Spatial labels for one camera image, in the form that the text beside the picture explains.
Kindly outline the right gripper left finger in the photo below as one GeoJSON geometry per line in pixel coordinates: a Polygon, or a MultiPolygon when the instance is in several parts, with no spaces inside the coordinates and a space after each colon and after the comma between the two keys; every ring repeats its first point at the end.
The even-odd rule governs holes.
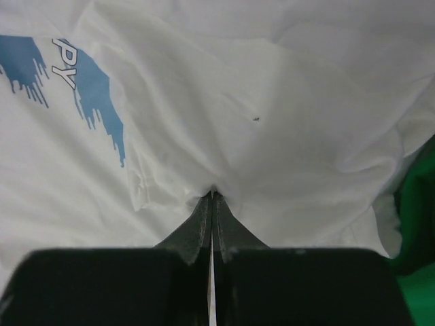
{"type": "Polygon", "coordinates": [[[212,196],[154,247],[28,254],[1,296],[2,325],[207,325],[212,196]]]}

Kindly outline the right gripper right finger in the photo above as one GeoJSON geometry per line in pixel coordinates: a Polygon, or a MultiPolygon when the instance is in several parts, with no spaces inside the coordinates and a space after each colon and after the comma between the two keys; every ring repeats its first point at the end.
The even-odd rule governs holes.
{"type": "Polygon", "coordinates": [[[218,325],[413,325],[398,281],[378,253],[270,248],[212,200],[218,325]]]}

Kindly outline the white printed t shirt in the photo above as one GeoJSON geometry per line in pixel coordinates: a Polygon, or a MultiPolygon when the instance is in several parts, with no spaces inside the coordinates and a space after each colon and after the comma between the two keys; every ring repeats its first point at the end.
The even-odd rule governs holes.
{"type": "Polygon", "coordinates": [[[1,278],[149,247],[212,187],[271,247],[395,257],[433,1],[2,1],[1,278]]]}

